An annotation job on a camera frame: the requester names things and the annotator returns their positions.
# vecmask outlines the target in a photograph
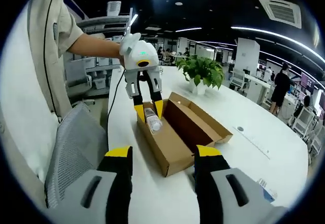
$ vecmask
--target green plant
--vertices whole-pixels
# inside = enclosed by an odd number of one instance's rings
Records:
[[[208,87],[217,86],[220,88],[224,80],[224,73],[220,63],[209,58],[192,55],[186,59],[181,59],[176,62],[178,70],[183,68],[185,79],[189,81],[187,75],[194,80],[194,84],[198,86],[200,81]]]

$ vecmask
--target potted plant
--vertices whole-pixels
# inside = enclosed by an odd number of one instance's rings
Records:
[[[178,70],[183,68],[185,79],[190,82],[193,93],[204,94],[212,86],[220,88],[224,73],[220,63],[209,58],[192,55],[176,62]]]

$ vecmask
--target shirt sleeve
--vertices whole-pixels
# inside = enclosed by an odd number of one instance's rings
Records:
[[[77,26],[75,18],[68,11],[64,2],[61,3],[58,28],[58,52],[60,57],[83,34],[83,31]]]

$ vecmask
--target black cable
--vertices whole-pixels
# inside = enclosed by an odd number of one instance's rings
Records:
[[[51,100],[52,100],[52,104],[53,104],[54,113],[55,113],[55,115],[57,117],[57,121],[60,123],[59,117],[58,117],[57,112],[56,112],[55,104],[54,104],[53,94],[52,94],[52,91],[51,91],[51,86],[50,86],[49,78],[48,78],[48,75],[47,75],[46,62],[45,62],[46,29],[47,29],[47,21],[49,19],[49,14],[50,14],[50,9],[51,9],[52,1],[53,0],[50,1],[50,5],[49,5],[49,8],[47,10],[46,21],[45,21],[44,42],[43,42],[43,62],[44,62],[44,69],[45,69],[46,81],[47,81],[47,85],[49,87],[49,91],[50,91],[50,95],[51,95]]]
[[[108,112],[108,115],[107,115],[107,126],[108,126],[108,118],[110,117],[110,114],[111,114],[111,111],[112,111],[112,108],[113,108],[113,105],[114,105],[114,101],[115,101],[115,97],[116,97],[116,93],[117,93],[117,88],[118,88],[118,85],[120,84],[121,80],[122,80],[122,77],[125,73],[125,69],[122,73],[122,76],[120,77],[120,80],[118,81],[117,85],[116,85],[116,89],[115,89],[115,94],[114,94],[114,98],[113,98],[113,101],[112,101],[112,105],[111,105],[111,108],[110,108],[110,111]]]

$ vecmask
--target beige shirt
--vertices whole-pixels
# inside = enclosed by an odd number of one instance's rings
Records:
[[[45,64],[49,80],[48,85],[43,60],[43,49],[46,16],[50,1],[30,0],[28,35],[37,79],[47,105],[51,111],[54,111],[54,103],[57,115],[64,117],[71,109],[71,104],[64,84],[62,54],[83,34],[83,31],[76,25],[63,0],[53,0],[47,21],[45,41]]]

